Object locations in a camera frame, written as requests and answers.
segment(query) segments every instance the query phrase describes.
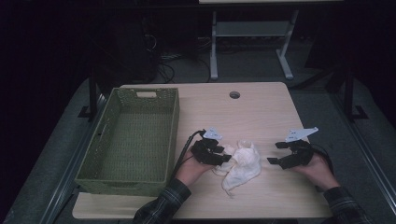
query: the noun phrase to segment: hand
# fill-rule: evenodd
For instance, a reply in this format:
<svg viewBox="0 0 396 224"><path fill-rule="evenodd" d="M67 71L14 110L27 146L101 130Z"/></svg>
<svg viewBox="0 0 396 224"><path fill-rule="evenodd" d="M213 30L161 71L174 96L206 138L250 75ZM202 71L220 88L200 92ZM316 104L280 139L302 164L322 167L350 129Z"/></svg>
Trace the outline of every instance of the hand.
<svg viewBox="0 0 396 224"><path fill-rule="evenodd" d="M178 169L175 178L183 182L187 187L191 186L206 171L213 169L214 165L201 164L187 151L183 158L183 164Z"/></svg>
<svg viewBox="0 0 396 224"><path fill-rule="evenodd" d="M340 187L340 184L335 179L334 175L330 171L329 165L326 160L314 153L311 162L306 166L296 166L291 170L305 175L314 185L320 187L323 190Z"/></svg>

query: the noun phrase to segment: plaid shirt sleeve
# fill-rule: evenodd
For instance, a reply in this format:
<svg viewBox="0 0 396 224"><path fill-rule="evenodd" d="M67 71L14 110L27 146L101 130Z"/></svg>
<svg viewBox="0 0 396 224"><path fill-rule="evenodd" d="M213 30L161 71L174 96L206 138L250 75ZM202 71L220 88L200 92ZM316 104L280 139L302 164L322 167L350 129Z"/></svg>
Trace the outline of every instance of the plaid shirt sleeve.
<svg viewBox="0 0 396 224"><path fill-rule="evenodd" d="M346 189L342 187L329 189L324 192L324 197L332 210L332 222L339 224L374 223Z"/></svg>
<svg viewBox="0 0 396 224"><path fill-rule="evenodd" d="M133 223L168 223L190 195L190 190L181 181L173 179L156 200L137 210Z"/></svg>

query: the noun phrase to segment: white cloth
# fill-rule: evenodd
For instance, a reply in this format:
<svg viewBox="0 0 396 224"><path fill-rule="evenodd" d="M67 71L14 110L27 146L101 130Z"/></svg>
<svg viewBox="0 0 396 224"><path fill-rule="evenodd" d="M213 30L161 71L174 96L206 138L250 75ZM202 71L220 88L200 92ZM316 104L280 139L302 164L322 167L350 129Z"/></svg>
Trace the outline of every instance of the white cloth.
<svg viewBox="0 0 396 224"><path fill-rule="evenodd" d="M230 190L247 183L250 179L259 175L262 168L260 165L260 154L253 143L246 140L238 141L238 149L224 146L224 152L233 155L230 161L213 169L217 175L226 175L222 187L232 196Z"/></svg>

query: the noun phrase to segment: gray carpet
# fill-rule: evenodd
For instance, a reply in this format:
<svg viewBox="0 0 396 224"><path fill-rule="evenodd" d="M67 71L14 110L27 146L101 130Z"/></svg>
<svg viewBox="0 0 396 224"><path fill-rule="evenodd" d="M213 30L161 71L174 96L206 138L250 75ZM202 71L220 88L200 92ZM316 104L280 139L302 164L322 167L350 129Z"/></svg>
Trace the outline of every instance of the gray carpet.
<svg viewBox="0 0 396 224"><path fill-rule="evenodd" d="M300 83L319 72L304 68L310 43L293 42L287 54L294 80L285 80L277 61L277 43L269 43L262 48L250 48L234 54L219 54L219 79L217 82L264 82L282 81L288 86ZM208 65L209 54L201 54L200 59ZM176 83L206 82L208 68L202 61L188 59L175 60L168 65L175 69L173 81ZM332 96L324 90L327 78L302 90L291 91L290 95L306 128L318 127L312 134L312 143L325 147L333 161L334 172L341 184L371 215L377 223L396 223L385 197L375 182L347 123L334 104ZM163 83L157 76L153 83ZM370 119L357 120L356 126L372 149L375 158L396 186L396 132L373 102L370 93L359 82L356 83L355 104L361 105ZM57 188L64 170L78 146L81 136L90 128L87 119L78 118L84 105L88 105L88 82L84 82L64 111L51 138L23 186L12 207L12 218L8 223L39 223ZM71 215L76 196L71 197L56 223L128 223L129 220L77 220ZM320 219L301 219L299 223L319 223Z"/></svg>

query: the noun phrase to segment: wicker basket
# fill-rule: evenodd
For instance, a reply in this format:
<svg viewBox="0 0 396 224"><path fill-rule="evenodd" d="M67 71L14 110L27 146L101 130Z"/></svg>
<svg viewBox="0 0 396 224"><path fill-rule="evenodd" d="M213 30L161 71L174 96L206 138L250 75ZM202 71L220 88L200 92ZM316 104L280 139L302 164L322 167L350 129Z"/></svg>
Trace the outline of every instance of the wicker basket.
<svg viewBox="0 0 396 224"><path fill-rule="evenodd" d="M177 89L114 89L79 168L89 193L158 196L174 168Z"/></svg>

